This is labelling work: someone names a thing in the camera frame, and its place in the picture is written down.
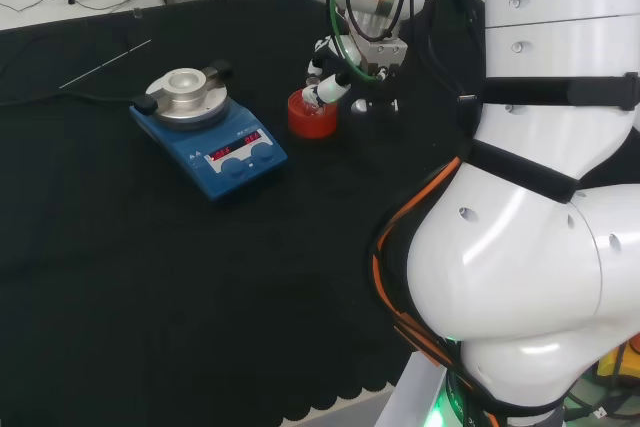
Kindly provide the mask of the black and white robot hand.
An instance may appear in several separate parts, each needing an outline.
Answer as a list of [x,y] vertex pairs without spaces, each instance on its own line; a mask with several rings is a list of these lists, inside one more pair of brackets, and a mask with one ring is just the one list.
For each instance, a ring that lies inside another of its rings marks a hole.
[[396,110],[395,82],[405,54],[406,45],[400,40],[370,43],[351,34],[327,36],[315,44],[303,101],[313,113],[339,102],[357,113],[375,104]]

